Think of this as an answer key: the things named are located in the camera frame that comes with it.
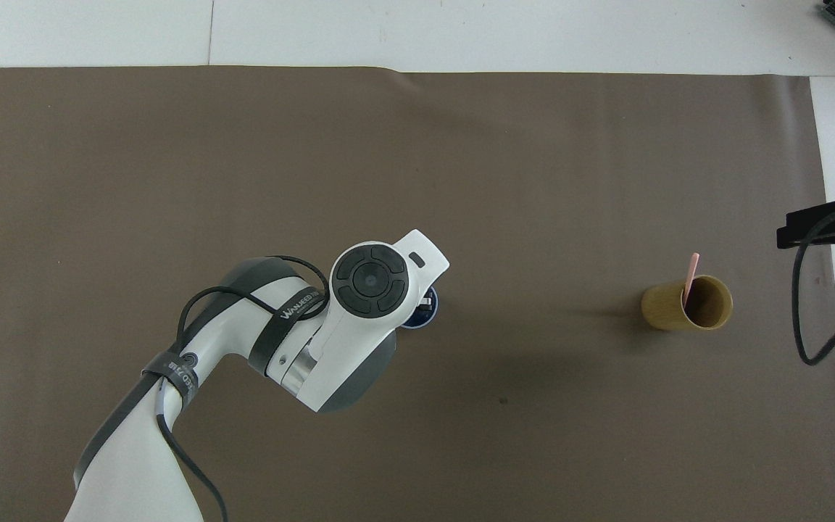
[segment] brown tablecloth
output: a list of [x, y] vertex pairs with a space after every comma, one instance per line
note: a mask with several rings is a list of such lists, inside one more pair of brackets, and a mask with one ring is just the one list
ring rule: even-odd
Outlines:
[[[65, 515], [195, 291], [411, 228], [441, 312], [357, 405], [225, 360], [176, 424], [232, 519], [835, 520], [835, 354], [799, 363], [774, 242], [822, 201], [806, 78], [0, 70], [0, 520]], [[732, 320], [650, 330], [693, 251]]]

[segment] round button pad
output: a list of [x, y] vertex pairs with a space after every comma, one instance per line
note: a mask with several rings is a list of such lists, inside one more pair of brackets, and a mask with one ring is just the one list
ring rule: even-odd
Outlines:
[[362, 318], [390, 314], [404, 301], [408, 272], [404, 258], [384, 244], [352, 249], [337, 263], [332, 284], [345, 310]]

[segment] cup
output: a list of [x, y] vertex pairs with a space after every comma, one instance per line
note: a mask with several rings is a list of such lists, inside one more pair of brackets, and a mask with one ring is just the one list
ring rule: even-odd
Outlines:
[[682, 305], [685, 280], [648, 288], [640, 308], [643, 317], [659, 330], [716, 330], [733, 313], [733, 297], [719, 278], [697, 276], [691, 282], [689, 301]]

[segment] white tabletop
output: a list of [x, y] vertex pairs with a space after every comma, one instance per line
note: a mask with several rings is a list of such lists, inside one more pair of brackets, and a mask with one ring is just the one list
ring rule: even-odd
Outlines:
[[[818, 16], [818, 4], [0, 0], [0, 66], [371, 65], [429, 72], [815, 76], [826, 198], [835, 199], [835, 27]], [[835, 249], [833, 263], [835, 273]]]

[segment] pink stick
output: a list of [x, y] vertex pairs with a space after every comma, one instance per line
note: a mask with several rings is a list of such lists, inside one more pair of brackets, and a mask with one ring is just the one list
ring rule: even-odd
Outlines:
[[691, 282], [695, 281], [695, 270], [698, 270], [699, 258], [700, 254], [698, 252], [694, 252], [691, 255], [691, 261], [689, 261], [689, 277], [685, 280], [685, 291], [682, 293], [682, 307], [685, 307], [689, 303], [689, 291], [691, 291]]

